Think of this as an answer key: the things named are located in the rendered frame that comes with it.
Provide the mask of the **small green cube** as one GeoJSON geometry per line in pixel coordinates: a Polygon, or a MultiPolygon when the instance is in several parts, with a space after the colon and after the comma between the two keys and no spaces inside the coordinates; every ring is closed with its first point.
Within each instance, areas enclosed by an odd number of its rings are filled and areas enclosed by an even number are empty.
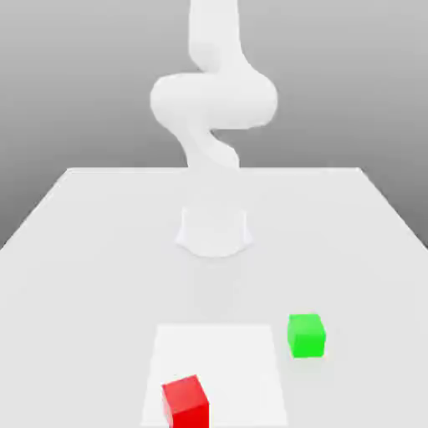
{"type": "Polygon", "coordinates": [[[294,358],[321,358],[325,343],[326,331],[318,314],[289,315],[288,345],[294,358]]]}

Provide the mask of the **small red cube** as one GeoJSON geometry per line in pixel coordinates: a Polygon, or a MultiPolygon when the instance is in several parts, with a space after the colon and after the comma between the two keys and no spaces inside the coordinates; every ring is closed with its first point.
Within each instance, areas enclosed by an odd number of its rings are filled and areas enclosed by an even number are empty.
{"type": "Polygon", "coordinates": [[[210,404],[195,374],[163,384],[161,393],[169,428],[209,428],[210,404]]]}

